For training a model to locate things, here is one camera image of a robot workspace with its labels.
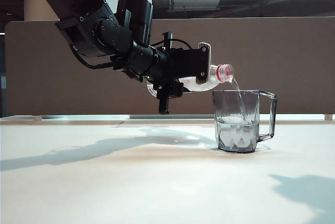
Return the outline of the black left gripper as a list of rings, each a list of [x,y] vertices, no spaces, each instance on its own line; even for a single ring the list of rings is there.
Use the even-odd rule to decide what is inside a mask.
[[[204,84],[209,79],[211,45],[200,42],[198,49],[172,48],[164,51],[162,47],[151,50],[152,61],[146,70],[146,79],[157,91],[159,113],[168,115],[169,99],[183,95],[183,83],[177,79],[195,77],[196,84]]]

